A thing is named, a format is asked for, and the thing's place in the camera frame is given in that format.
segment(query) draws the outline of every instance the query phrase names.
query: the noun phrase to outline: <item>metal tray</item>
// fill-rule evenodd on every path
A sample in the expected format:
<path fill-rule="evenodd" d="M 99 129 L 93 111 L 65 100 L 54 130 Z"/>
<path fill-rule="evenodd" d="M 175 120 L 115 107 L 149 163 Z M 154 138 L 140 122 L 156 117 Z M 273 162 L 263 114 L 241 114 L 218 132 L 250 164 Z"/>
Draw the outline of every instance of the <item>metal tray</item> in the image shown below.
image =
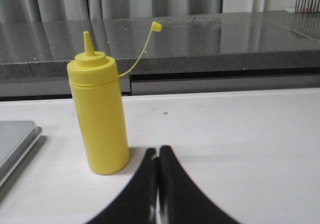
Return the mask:
<path fill-rule="evenodd" d="M 0 188 L 41 133 L 33 120 L 0 121 Z"/>

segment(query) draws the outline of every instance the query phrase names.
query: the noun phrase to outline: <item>black curved object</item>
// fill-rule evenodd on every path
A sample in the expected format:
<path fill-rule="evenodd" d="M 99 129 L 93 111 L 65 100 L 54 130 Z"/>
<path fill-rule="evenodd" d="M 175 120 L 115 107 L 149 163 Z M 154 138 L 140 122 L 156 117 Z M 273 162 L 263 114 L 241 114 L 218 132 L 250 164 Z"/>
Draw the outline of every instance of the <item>black curved object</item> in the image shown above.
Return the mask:
<path fill-rule="evenodd" d="M 160 148 L 159 162 L 162 224 L 239 224 L 196 186 L 170 146 Z"/>
<path fill-rule="evenodd" d="M 123 191 L 87 224 L 155 224 L 158 161 L 156 149 L 148 148 Z"/>

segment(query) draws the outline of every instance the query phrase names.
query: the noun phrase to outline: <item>yellow squeeze bottle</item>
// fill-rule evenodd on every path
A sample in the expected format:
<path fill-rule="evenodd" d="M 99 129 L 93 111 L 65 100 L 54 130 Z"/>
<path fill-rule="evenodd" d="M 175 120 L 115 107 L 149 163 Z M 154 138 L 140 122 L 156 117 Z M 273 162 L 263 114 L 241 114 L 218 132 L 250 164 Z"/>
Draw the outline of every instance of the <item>yellow squeeze bottle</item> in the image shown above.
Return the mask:
<path fill-rule="evenodd" d="M 160 32 L 161 28 L 161 24 L 152 23 L 139 58 L 130 70 L 121 75 L 114 58 L 95 51 L 88 31 L 83 32 L 84 52 L 67 65 L 88 164 L 97 174 L 115 173 L 129 162 L 119 77 L 135 67 L 147 47 L 151 32 Z"/>

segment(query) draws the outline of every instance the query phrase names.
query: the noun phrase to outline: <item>nozzle tip cap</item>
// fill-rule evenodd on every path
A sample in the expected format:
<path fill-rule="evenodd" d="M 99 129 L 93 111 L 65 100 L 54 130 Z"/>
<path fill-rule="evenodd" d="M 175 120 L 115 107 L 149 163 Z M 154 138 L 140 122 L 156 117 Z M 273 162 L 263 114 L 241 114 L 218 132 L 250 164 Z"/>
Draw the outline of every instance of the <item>nozzle tip cap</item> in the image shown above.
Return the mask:
<path fill-rule="evenodd" d="M 151 25 L 151 30 L 159 33 L 162 30 L 162 25 L 156 21 L 153 21 Z"/>

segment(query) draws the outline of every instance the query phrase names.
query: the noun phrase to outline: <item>white countertop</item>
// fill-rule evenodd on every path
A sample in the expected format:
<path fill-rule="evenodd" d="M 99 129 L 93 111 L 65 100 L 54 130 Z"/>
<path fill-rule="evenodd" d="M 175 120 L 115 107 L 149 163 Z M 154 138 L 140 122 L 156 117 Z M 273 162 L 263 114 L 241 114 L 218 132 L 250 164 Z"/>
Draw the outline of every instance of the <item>white countertop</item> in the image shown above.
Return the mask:
<path fill-rule="evenodd" d="M 320 88 L 126 96 L 131 161 L 90 171 L 71 99 L 0 102 L 0 120 L 43 129 L 0 189 L 0 223 L 84 223 L 172 146 L 199 188 L 244 224 L 320 223 Z"/>

